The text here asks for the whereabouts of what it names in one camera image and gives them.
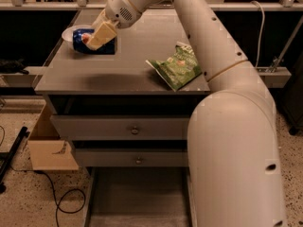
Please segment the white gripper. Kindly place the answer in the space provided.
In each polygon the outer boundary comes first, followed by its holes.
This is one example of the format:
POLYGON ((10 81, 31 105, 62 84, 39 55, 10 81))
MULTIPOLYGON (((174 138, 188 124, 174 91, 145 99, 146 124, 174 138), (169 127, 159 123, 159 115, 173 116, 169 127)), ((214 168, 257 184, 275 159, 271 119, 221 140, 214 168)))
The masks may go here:
POLYGON ((141 16, 142 12, 136 7, 135 0, 108 0, 105 10, 92 24, 94 32, 90 35, 86 46, 91 50, 98 50, 116 37, 116 27, 130 27, 141 16))

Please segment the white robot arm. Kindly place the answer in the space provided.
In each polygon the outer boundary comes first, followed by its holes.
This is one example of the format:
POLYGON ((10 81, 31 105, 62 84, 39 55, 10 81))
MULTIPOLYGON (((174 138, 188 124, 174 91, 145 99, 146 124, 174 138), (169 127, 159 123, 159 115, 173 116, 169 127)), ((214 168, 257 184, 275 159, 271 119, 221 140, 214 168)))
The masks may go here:
MULTIPOLYGON (((108 0, 101 15, 125 28, 159 1, 108 0)), ((288 227, 273 97, 205 0, 171 2, 212 92, 187 128, 197 227, 288 227)))

